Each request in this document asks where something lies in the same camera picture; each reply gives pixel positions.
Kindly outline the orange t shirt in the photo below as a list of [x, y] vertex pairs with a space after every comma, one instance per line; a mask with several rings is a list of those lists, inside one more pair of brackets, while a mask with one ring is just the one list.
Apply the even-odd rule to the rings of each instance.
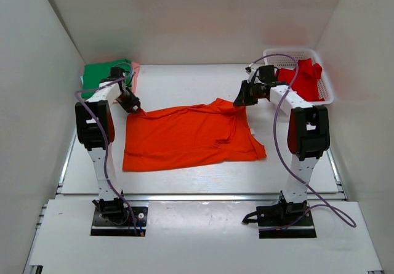
[[139, 110], [126, 119], [124, 172], [150, 172], [267, 157], [244, 106], [210, 104]]

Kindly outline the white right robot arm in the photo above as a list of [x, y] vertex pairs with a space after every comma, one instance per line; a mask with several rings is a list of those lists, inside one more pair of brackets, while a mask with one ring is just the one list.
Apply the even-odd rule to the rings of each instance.
[[258, 99], [267, 99], [289, 117], [287, 147], [292, 154], [291, 165], [285, 167], [289, 177], [281, 191], [282, 206], [276, 209], [276, 219], [290, 225], [298, 218], [307, 201], [307, 185], [313, 170], [329, 148], [329, 116], [323, 105], [313, 105], [304, 100], [287, 85], [269, 86], [244, 80], [235, 107], [255, 105]]

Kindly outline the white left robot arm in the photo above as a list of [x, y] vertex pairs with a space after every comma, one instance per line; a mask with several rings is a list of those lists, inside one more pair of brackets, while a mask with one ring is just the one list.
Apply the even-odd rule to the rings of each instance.
[[115, 125], [110, 107], [117, 102], [125, 112], [131, 113], [140, 109], [140, 100], [127, 87], [125, 77], [106, 78], [98, 88], [88, 91], [93, 96], [87, 100], [82, 98], [83, 90], [74, 93], [77, 137], [94, 166], [98, 185], [98, 200], [94, 204], [104, 218], [121, 224], [128, 217], [133, 218], [134, 213], [116, 178], [112, 157]]

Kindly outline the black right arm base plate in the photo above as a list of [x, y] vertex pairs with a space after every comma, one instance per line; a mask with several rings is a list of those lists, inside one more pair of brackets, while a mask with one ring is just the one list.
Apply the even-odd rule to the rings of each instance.
[[284, 214], [279, 204], [257, 206], [241, 221], [244, 225], [257, 224], [260, 239], [301, 239], [316, 238], [316, 230], [311, 213]]

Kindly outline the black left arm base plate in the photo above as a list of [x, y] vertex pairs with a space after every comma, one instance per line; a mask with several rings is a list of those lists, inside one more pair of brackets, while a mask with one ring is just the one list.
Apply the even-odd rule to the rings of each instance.
[[148, 206], [133, 206], [136, 227], [129, 212], [120, 219], [104, 218], [98, 208], [95, 208], [90, 229], [91, 236], [126, 236], [145, 237], [148, 220]]

